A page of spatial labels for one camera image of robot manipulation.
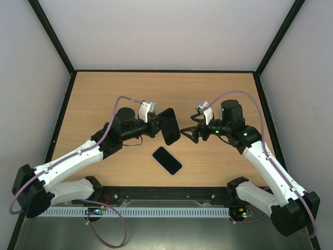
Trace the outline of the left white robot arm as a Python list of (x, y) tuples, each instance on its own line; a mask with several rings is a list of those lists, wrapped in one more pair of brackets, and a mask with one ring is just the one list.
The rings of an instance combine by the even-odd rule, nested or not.
[(103, 187), (95, 177), (73, 182), (64, 180), (84, 167), (115, 154), (129, 139), (142, 135), (154, 138), (162, 132), (164, 141), (173, 143), (173, 138), (165, 131), (168, 123), (173, 121), (172, 108), (155, 114), (147, 103), (143, 103), (136, 115), (134, 110), (124, 107), (73, 151), (34, 168), (28, 164), (20, 167), (11, 190), (14, 200), (21, 207), (18, 212), (27, 218), (34, 218), (59, 203), (78, 199), (97, 201)]

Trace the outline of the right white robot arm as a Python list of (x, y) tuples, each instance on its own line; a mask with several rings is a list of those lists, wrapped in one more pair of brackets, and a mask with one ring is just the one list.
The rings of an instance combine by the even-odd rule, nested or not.
[(181, 129), (181, 134), (194, 143), (200, 138), (207, 141), (211, 135), (227, 137), (228, 143), (255, 166), (270, 188), (268, 192), (245, 177), (236, 178), (227, 184), (227, 199), (231, 203), (245, 201), (254, 205), (270, 217), (283, 236), (290, 236), (315, 221), (319, 196), (298, 184), (270, 152), (262, 134), (246, 125), (237, 100), (221, 102), (220, 119), (215, 119), (208, 102), (201, 102), (196, 110), (191, 119), (197, 125)]

